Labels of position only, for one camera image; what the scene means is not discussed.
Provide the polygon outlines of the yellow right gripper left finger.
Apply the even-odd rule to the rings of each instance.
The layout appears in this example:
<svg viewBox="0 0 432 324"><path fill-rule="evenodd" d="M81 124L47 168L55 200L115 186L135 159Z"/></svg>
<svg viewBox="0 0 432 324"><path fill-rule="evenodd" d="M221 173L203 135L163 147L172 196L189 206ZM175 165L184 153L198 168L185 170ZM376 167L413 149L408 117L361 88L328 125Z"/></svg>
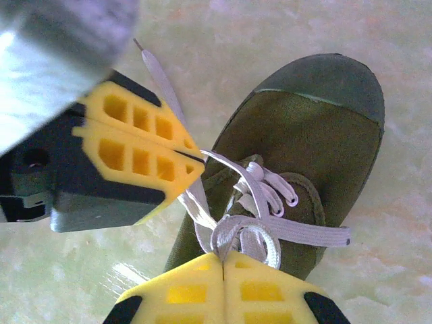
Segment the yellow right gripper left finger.
<svg viewBox="0 0 432 324"><path fill-rule="evenodd" d="M223 268L204 254L136 287L116 301L104 323L224 323Z"/></svg>

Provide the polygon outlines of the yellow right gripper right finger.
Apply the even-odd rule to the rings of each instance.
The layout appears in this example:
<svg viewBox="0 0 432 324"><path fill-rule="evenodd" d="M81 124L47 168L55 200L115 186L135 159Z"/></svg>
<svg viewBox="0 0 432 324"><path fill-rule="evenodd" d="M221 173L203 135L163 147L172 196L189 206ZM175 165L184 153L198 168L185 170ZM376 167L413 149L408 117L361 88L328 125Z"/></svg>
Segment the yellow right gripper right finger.
<svg viewBox="0 0 432 324"><path fill-rule="evenodd" d="M230 252L223 264L226 323L348 323L321 289Z"/></svg>

